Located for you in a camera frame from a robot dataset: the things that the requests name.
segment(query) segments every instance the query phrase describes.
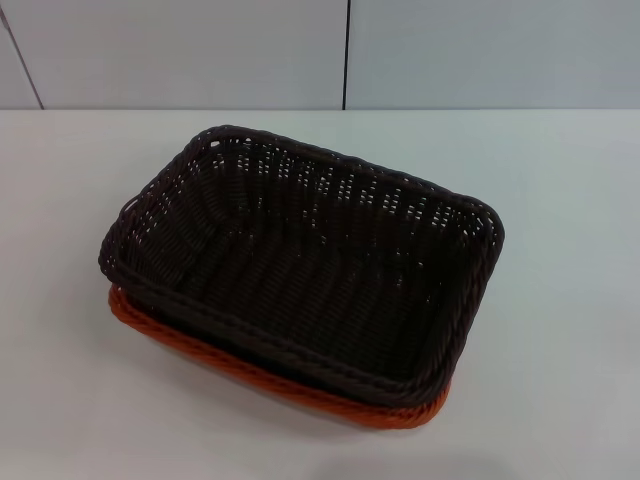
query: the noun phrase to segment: basket rim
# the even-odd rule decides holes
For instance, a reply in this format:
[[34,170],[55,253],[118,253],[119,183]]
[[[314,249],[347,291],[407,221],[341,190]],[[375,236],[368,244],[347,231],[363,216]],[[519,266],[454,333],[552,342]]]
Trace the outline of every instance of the basket rim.
[[[303,345],[268,334],[239,317],[217,311],[212,307],[208,307],[201,302],[197,302],[190,297],[172,291],[167,287],[155,285],[123,261],[119,255],[119,245],[126,241],[127,227],[130,226],[131,222],[136,218],[138,211],[146,210],[147,205],[153,197],[152,193],[162,190],[162,188],[167,186],[165,179],[173,178],[171,174],[175,173],[182,163],[186,164],[190,159],[193,159],[202,148],[210,145],[211,142],[237,139],[243,136],[256,141],[271,143],[276,145],[276,148],[286,149],[295,155],[304,156],[305,159],[328,162],[335,166],[350,167],[354,173],[373,176],[378,180],[389,181],[398,187],[418,191],[424,194],[425,197],[439,197],[442,199],[443,204],[456,205],[465,211],[474,212],[482,218],[483,223],[487,222],[486,225],[491,225],[492,234],[485,236],[483,245],[483,248],[487,249],[487,251],[490,250],[489,254],[479,256],[476,259],[474,263],[475,268],[465,277],[465,288],[460,289],[461,292],[456,292],[455,295],[449,296],[451,298],[449,298],[448,301],[455,300],[460,306],[457,309],[457,317],[449,318],[446,322],[435,322],[444,323],[448,329],[445,336],[448,338],[445,348],[441,348],[440,345],[440,348],[433,349],[437,350],[439,354],[439,358],[430,361],[430,364],[433,364],[433,368],[420,371],[407,380],[396,380],[362,371],[338,362],[331,357],[313,352]],[[464,347],[464,338],[466,338],[471,327],[475,311],[479,307],[480,299],[498,259],[503,242],[504,228],[499,216],[490,206],[473,197],[453,193],[432,182],[371,164],[358,157],[341,155],[332,150],[297,142],[287,137],[265,131],[225,125],[205,130],[195,136],[183,152],[178,154],[169,165],[149,182],[140,194],[125,204],[120,211],[118,220],[112,225],[103,241],[99,263],[103,273],[113,283],[123,287],[131,295],[139,298],[143,302],[145,299],[147,302],[153,302],[154,298],[162,298],[165,302],[168,300],[172,304],[172,308],[174,308],[176,312],[181,312],[181,315],[193,316],[195,314],[208,319],[215,318],[215,322],[210,323],[212,324],[211,328],[216,330],[217,335],[229,338],[228,334],[233,333],[243,338],[242,342],[249,343],[252,347],[256,347],[257,351],[269,357],[273,358],[275,356],[278,361],[283,361],[283,358],[290,358],[304,365],[304,368],[313,369],[314,372],[329,377],[333,381],[342,378],[343,381],[349,384],[357,382],[358,389],[366,390],[366,395],[371,396],[371,398],[381,399],[381,397],[384,397],[386,399],[385,401],[388,402],[389,395],[393,395],[394,398],[398,399],[398,403],[394,404],[412,406],[424,403],[424,400],[429,398],[429,393],[433,393],[432,390],[446,385],[453,374],[455,364]],[[112,265],[106,261],[108,257],[113,257],[114,263]],[[479,275],[485,278],[483,282],[480,282],[480,285],[476,281],[476,277]],[[480,286],[479,291],[472,292],[474,286],[478,285]],[[447,313],[448,317],[450,316],[450,312],[447,312],[447,309],[442,310]],[[461,342],[458,342],[460,346],[457,349],[452,349],[452,338],[454,336],[464,337]],[[235,337],[229,338],[229,340],[236,343],[239,342]],[[428,351],[429,349],[425,346],[422,350]],[[416,391],[424,389],[427,385],[432,388],[429,388],[428,392],[425,391],[424,394],[419,397],[419,400],[416,400]]]

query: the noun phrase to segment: white wall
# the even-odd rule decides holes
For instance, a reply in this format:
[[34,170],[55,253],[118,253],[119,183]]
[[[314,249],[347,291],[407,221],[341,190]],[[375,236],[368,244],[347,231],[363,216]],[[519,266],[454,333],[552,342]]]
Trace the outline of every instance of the white wall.
[[40,108],[9,32],[0,23],[0,108]]
[[638,0],[353,0],[349,108],[640,107]]
[[45,108],[340,108],[346,0],[2,0]]

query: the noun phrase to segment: basket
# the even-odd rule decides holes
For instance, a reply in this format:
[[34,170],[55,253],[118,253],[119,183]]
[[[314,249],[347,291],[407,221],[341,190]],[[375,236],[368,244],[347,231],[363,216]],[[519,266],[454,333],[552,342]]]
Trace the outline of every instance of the basket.
[[337,415],[365,427],[408,429],[424,425],[438,414],[449,393],[449,387],[447,387],[433,403],[414,408],[367,405],[275,375],[253,363],[244,362],[228,352],[167,327],[137,310],[129,302],[125,292],[116,286],[112,286],[109,291],[109,305],[113,314],[122,323],[198,362],[215,367],[244,383],[296,404]]
[[223,126],[124,206],[99,261],[191,338],[221,339],[344,398],[412,408],[449,384],[503,240],[476,199]]

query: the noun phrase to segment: white tabletop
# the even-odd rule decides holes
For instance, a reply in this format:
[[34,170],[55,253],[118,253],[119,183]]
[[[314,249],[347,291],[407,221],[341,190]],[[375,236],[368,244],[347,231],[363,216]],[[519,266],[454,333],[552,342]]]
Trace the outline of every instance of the white tabletop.
[[[502,256],[428,425],[365,430],[118,322],[120,207],[191,137],[271,130],[500,214]],[[0,478],[640,478],[640,111],[0,113]]]

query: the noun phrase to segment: dark brown wicker basket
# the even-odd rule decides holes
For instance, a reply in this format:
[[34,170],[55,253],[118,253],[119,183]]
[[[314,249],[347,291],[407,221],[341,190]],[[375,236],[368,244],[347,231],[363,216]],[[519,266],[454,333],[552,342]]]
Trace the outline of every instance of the dark brown wicker basket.
[[99,261],[174,327],[347,397],[414,407],[451,379],[503,240],[476,199],[223,126],[125,205]]

